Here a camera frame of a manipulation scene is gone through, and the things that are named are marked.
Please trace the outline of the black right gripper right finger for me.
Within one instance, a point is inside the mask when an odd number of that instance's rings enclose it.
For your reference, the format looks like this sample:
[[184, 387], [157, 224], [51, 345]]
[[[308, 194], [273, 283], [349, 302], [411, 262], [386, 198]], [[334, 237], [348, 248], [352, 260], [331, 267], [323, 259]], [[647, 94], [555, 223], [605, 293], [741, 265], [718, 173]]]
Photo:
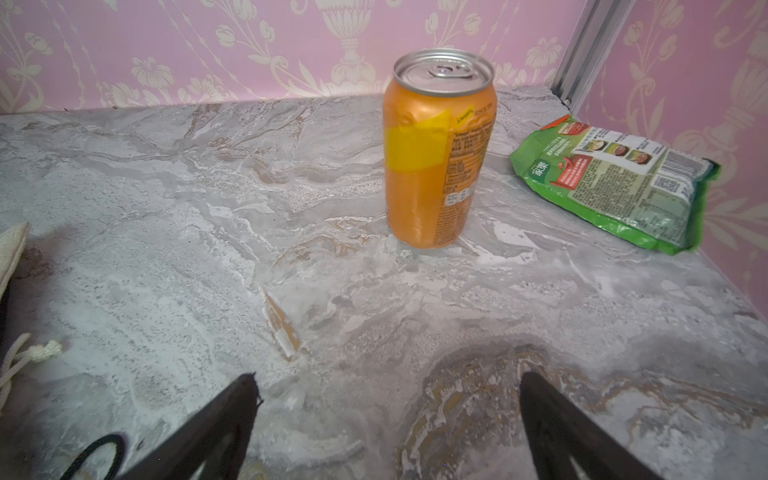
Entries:
[[657, 479], [542, 375], [521, 377], [519, 403], [529, 449], [540, 479]]

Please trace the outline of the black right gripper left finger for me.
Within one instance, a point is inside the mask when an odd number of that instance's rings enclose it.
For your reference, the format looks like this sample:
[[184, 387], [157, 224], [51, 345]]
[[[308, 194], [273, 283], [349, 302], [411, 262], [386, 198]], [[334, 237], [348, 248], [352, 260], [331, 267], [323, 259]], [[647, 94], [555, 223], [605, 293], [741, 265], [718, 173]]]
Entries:
[[236, 480], [262, 403], [255, 375], [240, 375], [122, 477]]

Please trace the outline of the beige hair dryer bag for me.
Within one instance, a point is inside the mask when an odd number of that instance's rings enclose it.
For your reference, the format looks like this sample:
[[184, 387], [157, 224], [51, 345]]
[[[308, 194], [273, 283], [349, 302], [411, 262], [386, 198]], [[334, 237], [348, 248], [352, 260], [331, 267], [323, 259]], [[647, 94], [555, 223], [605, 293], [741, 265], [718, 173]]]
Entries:
[[42, 363], [60, 355], [61, 342], [50, 340], [28, 346], [32, 334], [21, 333], [13, 341], [7, 336], [10, 307], [13, 303], [12, 280], [25, 250], [30, 224], [19, 223], [1, 234], [1, 411], [10, 397], [15, 377], [29, 364]]

